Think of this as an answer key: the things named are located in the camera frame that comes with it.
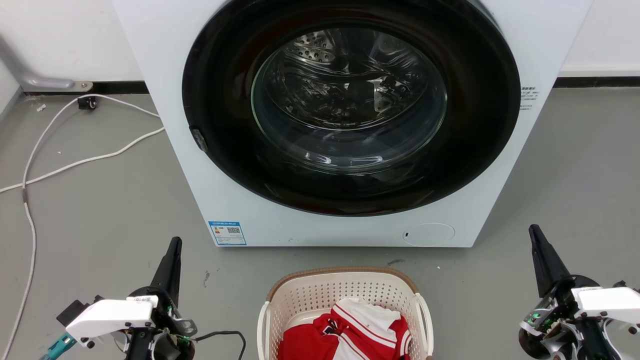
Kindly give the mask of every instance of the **white cable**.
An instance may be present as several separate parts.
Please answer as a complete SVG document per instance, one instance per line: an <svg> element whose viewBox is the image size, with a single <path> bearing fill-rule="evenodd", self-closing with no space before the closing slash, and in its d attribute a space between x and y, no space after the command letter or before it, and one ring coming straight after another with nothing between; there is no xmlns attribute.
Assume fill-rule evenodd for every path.
<svg viewBox="0 0 640 360"><path fill-rule="evenodd" d="M133 104L129 104L128 102L124 102L118 99L114 99L112 97L108 97L105 95L100 95L100 94L87 94L87 95L82 95L79 97L76 97L74 100L70 101L67 105L65 105L57 114L56 116L53 117L53 119L51 119L51 122L49 123L49 125L44 129L44 131L42 132L42 135L40 135L40 138L38 139L38 141L36 142L36 145L33 147L33 150L31 151L31 155L29 156L29 160L27 161L27 165L24 167L24 175L22 176L22 184L18 184L18 185L14 185L14 186L9 186L7 188L3 188L0 189L0 193L5 192L7 190L11 190L14 188L18 188L20 186L22 186L22 200L24 201L24 211L27 214L27 219L29 220L29 225L31 226L31 239L32 239L32 251L31 251L31 268L29 269L29 278L27 280L27 286L24 290L24 295L22 296L22 302L20 303L20 309L18 310L18 316L15 319L15 323L13 325L13 330L11 331L11 336L9 337L9 342L6 346L6 349L4 350L4 355L2 356L2 360L6 360L7 356L9 355L9 351L11 350L11 346L13 345L13 341L15 339L15 335L18 332L18 326L20 325L20 319L22 318L22 314L24 312L24 306L27 303L27 297L29 297L29 291L31 289L31 282L33 280L33 271L35 269L35 265L36 265L36 227L33 224L33 219L31 218L31 213L29 211L29 205L28 205L28 199L27 199L27 193L26 193L26 186L27 184L31 184L31 183L35 183L36 181L45 179L49 176L53 176L59 172L62 172L66 169L72 168L74 166L78 166L80 164L83 163L87 163L89 161L93 161L93 160L99 160L99 159L104 159L104 158L110 158L112 156L116 156L118 154L123 153L124 151L126 151L128 148L132 147L133 145L135 145L136 143L138 143L141 140L144 140L152 135L158 134L160 133L162 130L164 130L164 128L162 127L161 129L158 129L156 131L153 131L149 134L143 135L137 139L135 139L132 143L130 143L129 145L125 146L124 148L120 149L117 152L111 153L111 154L106 154L106 155L102 155L102 156L96 156L94 158L90 158L90 159L85 159L85 160L81 160L78 162L75 162L73 164L67 165L66 167L60 168L54 172L50 172L44 176L38 177L36 179L30 180L29 182L27 182L27 173L29 172L29 167L31 166L31 162L33 161L33 156L36 152L36 150L38 149L38 146L40 145L40 142L42 141L42 138L44 137L44 135L47 133L47 131L49 130L49 128L53 125L53 122L56 121L56 119L58 118L58 116L60 116L60 114L65 111L65 109L67 109L69 106L71 106L72 104L74 104L78 99L82 99L84 97L89 97L89 96L95 96L95 97L102 97L104 99L109 99L115 102L119 102L120 104L124 104L124 105L128 105L131 106L132 108L136 108L142 112L148 113L149 115L153 115L155 117L160 117L158 114L152 113L151 111L147 111L144 110L143 108L139 108Z"/></svg>
<svg viewBox="0 0 640 360"><path fill-rule="evenodd" d="M125 152L125 151L129 150L129 148L130 148L130 147L132 147L133 145L136 145L137 143L141 142L142 140L144 140L144 139L146 139L146 138L148 138L148 137L150 137L150 136L153 136L153 135L155 135L155 134L161 133L161 132L163 132L163 131L164 131L164 128L163 128L163 127L161 127L161 128L159 128L158 130L155 130L155 131L150 132L149 134L142 135L141 137L139 137L139 138L137 138L137 139L133 140L133 142L131 142L129 145L127 145L127 146L123 147L122 149L120 149L120 150L118 150L118 151L116 151L116 152L112 152L111 154L105 154L105 155L100 155L100 156L94 156L93 158L88 158L88 159L84 159L84 160L76 161L76 162L75 162L75 163L73 163L73 164L69 164L69 165L67 165L67 166L65 166L65 167L61 167L61 168L59 168L59 169L57 169L57 170L55 170L55 171L49 172L48 174L44 174L43 176L36 177L35 179L31 179L31 180L27 181L27 185L29 185L29 184L33 184L33 183L36 183L36 182L38 182L38 181L40 181L40 180L44 180L44 179L46 179L46 178L48 178L48 177L50 177L50 176L53 176L53 175L59 174L59 173L61 173L61 172L65 171L65 170L68 170L68 169L70 169L70 168L72 168L72 167L76 167L76 166L78 166L78 165L82 165L82 164L84 164L84 163L89 163L89 162L91 162L91 161L100 160L100 159L106 159L106 158L111 158L111 157L113 157L113 156L120 155L121 153L123 153L123 152ZM15 184L15 185L7 186L6 188L2 188L2 189L0 189L0 193L7 192L7 191L12 190L12 189L17 189L17 188L19 188L19 187L21 187L21 186L22 186L22 184Z"/></svg>

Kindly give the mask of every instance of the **white robot part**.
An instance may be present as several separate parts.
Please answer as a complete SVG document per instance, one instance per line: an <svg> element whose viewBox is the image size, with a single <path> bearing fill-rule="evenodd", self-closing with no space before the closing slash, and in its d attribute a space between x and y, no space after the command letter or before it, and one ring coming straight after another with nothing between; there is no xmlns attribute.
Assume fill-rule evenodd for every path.
<svg viewBox="0 0 640 360"><path fill-rule="evenodd" d="M586 313L586 316L640 323L640 293L632 288L577 288L572 292L579 308L576 318Z"/></svg>
<svg viewBox="0 0 640 360"><path fill-rule="evenodd" d="M154 326L153 303L148 301L100 300L87 307L67 326L74 339L96 338L129 327Z"/></svg>

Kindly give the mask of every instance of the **cable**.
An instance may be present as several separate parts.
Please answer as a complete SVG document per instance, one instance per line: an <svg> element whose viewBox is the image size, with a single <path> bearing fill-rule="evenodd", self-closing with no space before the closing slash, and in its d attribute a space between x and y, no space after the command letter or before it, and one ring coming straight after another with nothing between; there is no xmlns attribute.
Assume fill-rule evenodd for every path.
<svg viewBox="0 0 640 360"><path fill-rule="evenodd" d="M29 185L29 184L33 184L33 183L36 183L36 182L38 182L38 181L40 181L40 180L44 180L44 179L46 179L46 178L48 178L48 177L50 177L50 176L53 176L53 175L59 174L59 173L61 173L61 172L65 171L65 170L68 170L68 169L70 169L70 168L72 168L72 167L76 167L76 166L78 166L78 165L82 165L82 164L84 164L84 163L89 163L89 162L91 162L91 161L100 160L100 159L106 159L106 158L111 158L111 157L113 157L113 156L120 155L121 153L123 153L123 152L125 152L125 151L129 150L129 148L130 148L130 147L132 147L133 145L136 145L137 143L141 142L142 140L144 140L144 139L146 139L146 138L148 138L148 137L150 137L150 136L153 136L153 135L155 135L155 134L161 133L161 132L163 132L163 131L164 131L164 128L163 128L163 127L161 127L161 128L159 128L158 130L155 130L155 131L150 132L149 134L142 135L141 137L139 137L139 138L137 138L137 139L133 140L129 145L127 145L127 146L123 147L122 149L120 149L120 150L118 150L118 151L116 151L116 152L112 152L111 154L105 154L105 155L100 155L100 156L94 156L93 158L88 158L88 159L84 159L84 160L76 161L76 162L75 162L75 163L73 163L73 164L69 164L69 165L67 165L67 166L65 166L65 167L61 167L61 168L59 168L59 169L57 169L57 170L55 170L55 171L49 172L48 174L44 174L43 176L36 177L35 179L31 179L31 180L27 181L27 185ZM19 187L21 187L21 186L22 186L22 184L15 184L15 185L7 186L6 188L2 188L2 189L0 189L0 193L6 192L6 191L9 191L9 190L12 190L12 189L19 188Z"/></svg>
<svg viewBox="0 0 640 360"><path fill-rule="evenodd" d="M244 354L244 348L246 348L246 340L244 339L244 336L242 335L242 332L239 331L214 331L214 332L210 332L209 334L203 335L199 338L194 338L192 339L195 342L199 342L202 340L206 340L209 339L212 336L215 335L238 335L240 336L240 338L242 339L242 349L240 350L240 356L238 357L238 360L242 360L242 355Z"/></svg>
<svg viewBox="0 0 640 360"><path fill-rule="evenodd" d="M29 172L29 167L31 167L31 162L33 161L33 156L35 155L36 150L38 149L38 146L40 145L40 142L42 141L42 138L44 137L44 135L48 132L49 128L53 125L54 121L56 121L56 119L60 116L60 114L65 111L65 109L67 109L69 106L71 106L72 104L74 104L78 99L82 99L84 97L89 97L89 96L95 96L95 97L101 97L104 99L109 99L115 102L119 102L120 104L124 104L124 105L128 105L131 106L132 108L136 108L144 113L148 113L149 115L153 115L155 117L160 117L158 114L152 113L151 111L147 111L144 110L143 108L140 108L138 106L135 106L133 104L129 104L128 102L124 102L118 99L114 99L112 97L108 97L105 95L100 95L100 94L87 94L87 95L82 95L79 97L76 97L74 100L70 101L67 105L65 105L64 107L62 107L62 109L56 114L56 116L53 117L53 119L51 119L51 122L49 123L49 125L44 129L44 131L42 132L42 135L40 135L40 138L38 139L38 141L36 142L36 145L33 147L33 150L31 151L31 155L29 156L29 160L27 161L27 165L24 167L24 174L22 175L22 184L18 184L18 186L9 186L8 188L4 188L0 190L0 193L5 192L7 190L11 190L17 187L22 186L22 201L24 202L24 211L27 214L27 219L29 220L29 225L31 226L31 239L32 239L32 250L31 250L31 267L29 268L29 278L27 280L27 285L26 288L24 290L24 295L22 296L22 302L20 303L20 309L18 310L18 316L15 319L15 323L13 325L13 329L11 331L11 336L9 337L9 342L7 343L6 349L4 350L4 354L2 356L2 360L6 360L7 356L9 355L9 351L11 350L11 346L13 345L13 341L15 339L15 335L18 332L18 326L20 325L20 319L22 319L22 314L24 313L24 306L27 303L27 298L29 297L29 291L31 289L31 283L33 281L33 272L35 270L35 265L36 265L36 227L33 224L33 219L31 218L31 212L29 211L29 204L28 204L28 197L27 197L27 174ZM121 149L118 152L114 152L113 154L107 154L107 155L102 155L102 156L96 156L95 158L90 158L90 159L86 159L86 160L82 160L82 161L78 161L77 163L73 163L71 165L67 165L66 167L63 167L61 169L58 169L54 172L51 172L49 174L46 174L44 176L39 177L38 179L34 179L31 180L29 183L34 183L36 181L45 179L49 176L55 175L59 172L62 172L68 168L72 168L74 166L80 165L82 163L87 163L89 161L93 161L93 160L98 160L98 159L104 159L104 158L108 158L111 156L116 156L117 154L121 154L122 152L126 151L128 148L130 148L131 146L135 145L137 142L152 136L154 134L157 134L159 132L161 132L164 128L158 129L156 131L154 131L153 133L149 133L146 135L143 135L141 137L139 137L138 139L136 139L135 141L133 141L133 143L130 143L129 145L125 146L123 149Z"/></svg>

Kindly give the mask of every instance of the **washing machine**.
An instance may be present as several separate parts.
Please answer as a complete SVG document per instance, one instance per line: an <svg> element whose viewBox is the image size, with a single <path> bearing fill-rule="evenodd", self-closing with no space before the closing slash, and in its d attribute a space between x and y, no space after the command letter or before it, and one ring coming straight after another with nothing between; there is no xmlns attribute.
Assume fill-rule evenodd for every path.
<svg viewBox="0 0 640 360"><path fill-rule="evenodd" d="M591 0L114 4L216 245L471 247Z"/></svg>

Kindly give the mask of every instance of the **laundry basket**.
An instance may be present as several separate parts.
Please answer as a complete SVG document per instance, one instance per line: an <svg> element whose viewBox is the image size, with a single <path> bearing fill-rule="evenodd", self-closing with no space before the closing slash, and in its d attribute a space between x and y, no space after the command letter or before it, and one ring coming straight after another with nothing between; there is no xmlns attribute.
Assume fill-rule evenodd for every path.
<svg viewBox="0 0 640 360"><path fill-rule="evenodd" d="M357 297L399 311L409 325L412 360L432 360L431 315L409 277L391 268L350 266L296 272L280 279L260 310L257 343L260 360L276 360L282 335L290 327L311 323L338 301Z"/></svg>

